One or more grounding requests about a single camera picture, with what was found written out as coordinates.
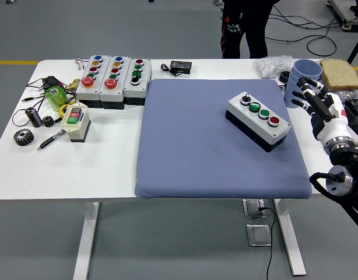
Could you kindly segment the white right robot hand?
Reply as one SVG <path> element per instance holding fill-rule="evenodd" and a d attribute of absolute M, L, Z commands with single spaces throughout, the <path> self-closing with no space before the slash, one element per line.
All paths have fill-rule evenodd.
<path fill-rule="evenodd" d="M 340 97 L 327 86 L 307 77 L 297 82 L 301 91 L 292 92 L 292 103 L 301 107 L 311 117 L 314 138 L 328 152 L 353 147 L 354 140 L 348 131 L 348 119 Z"/>

